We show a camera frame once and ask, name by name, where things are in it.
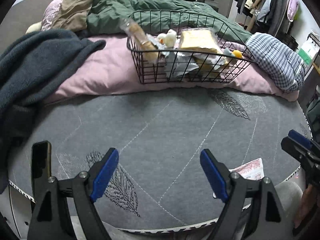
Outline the blue checkered pillow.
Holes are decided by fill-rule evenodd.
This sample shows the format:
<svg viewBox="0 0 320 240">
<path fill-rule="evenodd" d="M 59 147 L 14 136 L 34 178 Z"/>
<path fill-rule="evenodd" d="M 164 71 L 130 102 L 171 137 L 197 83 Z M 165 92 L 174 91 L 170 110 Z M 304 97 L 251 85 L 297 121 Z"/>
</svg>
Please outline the blue checkered pillow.
<svg viewBox="0 0 320 240">
<path fill-rule="evenodd" d="M 257 65 L 285 92 L 294 92 L 304 85 L 305 63 L 286 44 L 266 33 L 255 33 L 247 41 Z"/>
</svg>

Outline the black smartphone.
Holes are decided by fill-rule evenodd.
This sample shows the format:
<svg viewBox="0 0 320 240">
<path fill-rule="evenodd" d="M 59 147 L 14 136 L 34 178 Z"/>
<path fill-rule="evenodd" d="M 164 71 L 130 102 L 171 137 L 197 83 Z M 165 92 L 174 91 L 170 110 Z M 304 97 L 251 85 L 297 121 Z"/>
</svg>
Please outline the black smartphone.
<svg viewBox="0 0 320 240">
<path fill-rule="evenodd" d="M 31 149 L 31 185 L 33 197 L 42 189 L 42 186 L 52 175 L 51 172 L 52 145 L 49 141 L 34 143 Z"/>
</svg>

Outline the green duvet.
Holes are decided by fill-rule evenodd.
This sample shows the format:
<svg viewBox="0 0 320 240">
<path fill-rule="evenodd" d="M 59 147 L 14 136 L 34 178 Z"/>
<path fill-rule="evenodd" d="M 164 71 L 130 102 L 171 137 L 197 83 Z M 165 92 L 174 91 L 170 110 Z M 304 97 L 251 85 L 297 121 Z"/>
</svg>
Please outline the green duvet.
<svg viewBox="0 0 320 240">
<path fill-rule="evenodd" d="M 87 30 L 93 36 L 122 33 L 120 25 L 126 18 L 133 19 L 150 34 L 206 27 L 227 41 L 241 43 L 251 37 L 249 31 L 206 3 L 184 0 L 93 0 Z"/>
</svg>

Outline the clothes rack with garments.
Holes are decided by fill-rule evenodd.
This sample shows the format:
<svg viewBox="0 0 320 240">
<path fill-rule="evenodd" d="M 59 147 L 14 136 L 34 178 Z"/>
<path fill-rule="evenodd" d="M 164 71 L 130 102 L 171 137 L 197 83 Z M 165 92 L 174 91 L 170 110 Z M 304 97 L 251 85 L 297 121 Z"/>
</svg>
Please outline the clothes rack with garments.
<svg viewBox="0 0 320 240">
<path fill-rule="evenodd" d="M 230 16 L 250 33 L 289 36 L 299 14 L 299 0 L 233 0 Z"/>
</svg>

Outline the bagged toast slice top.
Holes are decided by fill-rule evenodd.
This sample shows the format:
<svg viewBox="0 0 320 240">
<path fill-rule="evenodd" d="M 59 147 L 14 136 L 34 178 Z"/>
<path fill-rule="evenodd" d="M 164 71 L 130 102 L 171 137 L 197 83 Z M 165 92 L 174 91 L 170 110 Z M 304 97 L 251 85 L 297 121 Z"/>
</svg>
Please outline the bagged toast slice top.
<svg viewBox="0 0 320 240">
<path fill-rule="evenodd" d="M 141 26 L 131 18 L 125 18 L 120 25 L 128 37 L 134 38 L 136 45 L 142 51 L 143 57 L 149 63 L 156 63 L 158 60 L 158 52 L 156 47 L 147 37 Z"/>
</svg>

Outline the dark teal fleece blanket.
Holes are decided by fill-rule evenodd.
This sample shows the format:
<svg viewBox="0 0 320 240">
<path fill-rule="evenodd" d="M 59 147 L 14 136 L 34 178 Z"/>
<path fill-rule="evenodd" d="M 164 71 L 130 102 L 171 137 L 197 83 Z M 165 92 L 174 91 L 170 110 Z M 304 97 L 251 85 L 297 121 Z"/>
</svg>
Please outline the dark teal fleece blanket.
<svg viewBox="0 0 320 240">
<path fill-rule="evenodd" d="M 8 186 L 9 155 L 29 137 L 43 100 L 105 45 L 50 29 L 25 34 L 1 54 L 1 191 Z"/>
</svg>

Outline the green white box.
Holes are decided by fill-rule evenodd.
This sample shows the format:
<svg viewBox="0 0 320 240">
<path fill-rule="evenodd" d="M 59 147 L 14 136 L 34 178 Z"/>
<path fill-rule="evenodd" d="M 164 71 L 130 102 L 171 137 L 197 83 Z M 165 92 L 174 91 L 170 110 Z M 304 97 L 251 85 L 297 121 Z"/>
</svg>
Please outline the green white box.
<svg viewBox="0 0 320 240">
<path fill-rule="evenodd" d="M 310 33 L 307 40 L 302 44 L 298 51 L 298 55 L 303 59 L 304 64 L 310 67 L 319 52 L 319 39 Z"/>
</svg>

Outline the khaki cloth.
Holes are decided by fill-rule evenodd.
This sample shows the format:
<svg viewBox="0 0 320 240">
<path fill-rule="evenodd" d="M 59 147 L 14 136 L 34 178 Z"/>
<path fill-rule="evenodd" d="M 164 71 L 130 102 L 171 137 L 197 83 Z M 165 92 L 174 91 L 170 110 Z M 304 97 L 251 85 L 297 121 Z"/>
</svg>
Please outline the khaki cloth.
<svg viewBox="0 0 320 240">
<path fill-rule="evenodd" d="M 52 29 L 65 29 L 73 32 L 87 28 L 87 16 L 93 0 L 63 0 L 52 24 Z"/>
</svg>

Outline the white goose plush toy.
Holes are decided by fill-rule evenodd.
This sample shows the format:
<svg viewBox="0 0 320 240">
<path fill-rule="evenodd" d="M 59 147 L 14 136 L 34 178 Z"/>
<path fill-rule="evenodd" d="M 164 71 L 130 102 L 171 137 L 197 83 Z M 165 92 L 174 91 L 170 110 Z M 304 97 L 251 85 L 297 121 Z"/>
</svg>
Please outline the white goose plush toy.
<svg viewBox="0 0 320 240">
<path fill-rule="evenodd" d="M 26 34 L 28 33 L 32 33 L 35 31 L 41 31 L 42 28 L 42 22 L 36 22 L 34 24 L 32 24 L 31 26 L 29 26 L 29 28 L 27 29 L 27 31 L 25 32 Z"/>
</svg>

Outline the small snack packet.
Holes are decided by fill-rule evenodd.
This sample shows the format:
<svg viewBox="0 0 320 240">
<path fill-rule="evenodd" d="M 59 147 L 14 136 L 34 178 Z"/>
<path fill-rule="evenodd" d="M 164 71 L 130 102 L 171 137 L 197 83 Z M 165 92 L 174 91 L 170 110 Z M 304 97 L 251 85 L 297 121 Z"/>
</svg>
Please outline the small snack packet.
<svg viewBox="0 0 320 240">
<path fill-rule="evenodd" d="M 165 57 L 164 71 L 169 79 L 178 78 L 196 70 L 196 64 L 192 53 L 182 53 L 171 51 Z"/>
</svg>

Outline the bagged toast slice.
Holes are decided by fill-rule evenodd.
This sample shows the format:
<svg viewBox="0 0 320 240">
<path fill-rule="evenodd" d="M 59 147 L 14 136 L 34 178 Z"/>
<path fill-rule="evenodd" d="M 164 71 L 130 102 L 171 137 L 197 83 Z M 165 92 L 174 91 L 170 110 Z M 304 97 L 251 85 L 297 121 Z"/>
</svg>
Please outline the bagged toast slice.
<svg viewBox="0 0 320 240">
<path fill-rule="evenodd" d="M 204 60 L 194 56 L 194 60 L 198 65 L 198 68 L 194 70 L 194 73 L 196 75 L 207 77 L 209 79 L 218 77 L 223 70 L 229 68 L 229 66 L 227 66 L 228 63 L 224 57 L 218 57 L 217 59 L 207 58 L 206 60 Z"/>
<path fill-rule="evenodd" d="M 181 32 L 179 48 L 201 53 L 223 54 L 215 33 L 210 28 L 194 28 Z"/>
<path fill-rule="evenodd" d="M 136 45 L 142 51 L 143 57 L 149 63 L 156 63 L 158 60 L 158 52 L 156 47 L 147 37 L 141 26 L 131 18 L 125 18 L 120 25 L 128 37 L 134 38 Z"/>
</svg>

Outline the white red sachet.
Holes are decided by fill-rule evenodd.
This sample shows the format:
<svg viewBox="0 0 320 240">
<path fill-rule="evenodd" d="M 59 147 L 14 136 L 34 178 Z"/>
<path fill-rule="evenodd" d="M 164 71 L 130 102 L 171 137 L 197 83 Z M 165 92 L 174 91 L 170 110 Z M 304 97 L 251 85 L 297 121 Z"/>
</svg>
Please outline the white red sachet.
<svg viewBox="0 0 320 240">
<path fill-rule="evenodd" d="M 261 158 L 249 161 L 244 165 L 230 169 L 230 172 L 237 172 L 243 178 L 249 180 L 261 180 L 264 178 L 263 160 Z"/>
</svg>

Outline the white rubber duck toy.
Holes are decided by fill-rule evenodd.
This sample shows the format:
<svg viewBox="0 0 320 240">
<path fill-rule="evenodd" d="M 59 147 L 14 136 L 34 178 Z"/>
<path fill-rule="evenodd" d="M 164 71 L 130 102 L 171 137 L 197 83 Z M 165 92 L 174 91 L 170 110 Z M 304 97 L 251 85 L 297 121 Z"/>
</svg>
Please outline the white rubber duck toy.
<svg viewBox="0 0 320 240">
<path fill-rule="evenodd" d="M 158 41 L 167 46 L 168 48 L 173 48 L 176 44 L 177 33 L 176 31 L 169 29 L 167 33 L 161 33 L 157 36 Z"/>
</svg>

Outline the pink quilt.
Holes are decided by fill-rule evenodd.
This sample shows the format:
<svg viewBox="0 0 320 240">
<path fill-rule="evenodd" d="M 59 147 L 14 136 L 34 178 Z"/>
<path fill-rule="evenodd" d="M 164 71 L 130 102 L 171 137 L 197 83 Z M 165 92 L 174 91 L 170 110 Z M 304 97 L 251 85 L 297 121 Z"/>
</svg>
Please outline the pink quilt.
<svg viewBox="0 0 320 240">
<path fill-rule="evenodd" d="M 63 0 L 53 0 L 44 12 L 42 29 L 52 24 Z M 102 39 L 105 48 L 92 53 L 83 65 L 64 81 L 45 103 L 52 103 L 81 95 L 120 95 L 170 88 L 170 84 L 141 84 L 123 33 L 91 35 L 91 41 Z"/>
</svg>

